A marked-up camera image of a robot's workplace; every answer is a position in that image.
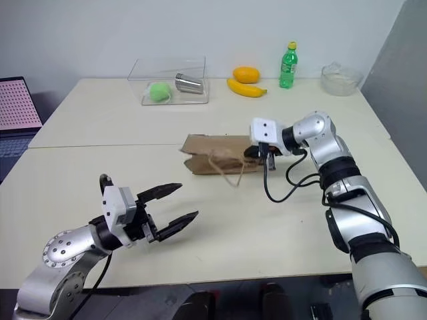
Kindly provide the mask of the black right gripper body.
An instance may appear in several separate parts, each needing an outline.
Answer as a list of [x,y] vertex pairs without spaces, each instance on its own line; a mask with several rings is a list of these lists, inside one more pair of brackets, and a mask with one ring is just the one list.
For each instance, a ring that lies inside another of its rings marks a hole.
[[267,143],[259,143],[258,154],[262,165],[267,167],[268,171],[276,170],[276,148],[268,145]]

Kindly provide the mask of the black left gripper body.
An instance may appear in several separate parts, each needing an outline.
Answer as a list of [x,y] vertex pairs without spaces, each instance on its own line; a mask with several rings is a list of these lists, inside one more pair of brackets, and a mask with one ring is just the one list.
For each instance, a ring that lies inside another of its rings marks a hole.
[[147,205],[140,200],[135,202],[136,211],[133,219],[123,229],[132,241],[146,239],[148,243],[158,240],[157,227],[152,216],[147,213]]

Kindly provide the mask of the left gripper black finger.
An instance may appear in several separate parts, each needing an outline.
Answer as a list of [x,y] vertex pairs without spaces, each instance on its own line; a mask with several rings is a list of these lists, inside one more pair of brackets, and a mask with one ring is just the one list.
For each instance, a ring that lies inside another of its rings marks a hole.
[[146,191],[137,194],[137,199],[140,203],[147,203],[154,199],[161,199],[177,191],[182,187],[181,183],[168,183],[158,185]]
[[187,225],[189,225],[199,214],[199,211],[194,211],[178,217],[171,221],[167,227],[159,230],[156,233],[156,240],[162,242],[171,236],[182,231]]

